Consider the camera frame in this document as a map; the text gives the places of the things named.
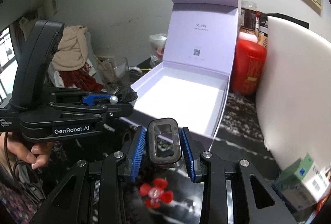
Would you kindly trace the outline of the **person's left hand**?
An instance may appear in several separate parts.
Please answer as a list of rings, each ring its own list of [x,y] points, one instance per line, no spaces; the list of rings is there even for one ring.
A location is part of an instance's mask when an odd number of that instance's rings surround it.
[[[16,156],[19,160],[29,163],[33,170],[48,165],[54,142],[37,143],[31,149],[26,148],[23,143],[8,133],[5,143],[5,133],[1,134],[1,151],[4,152],[7,145],[8,155]]]

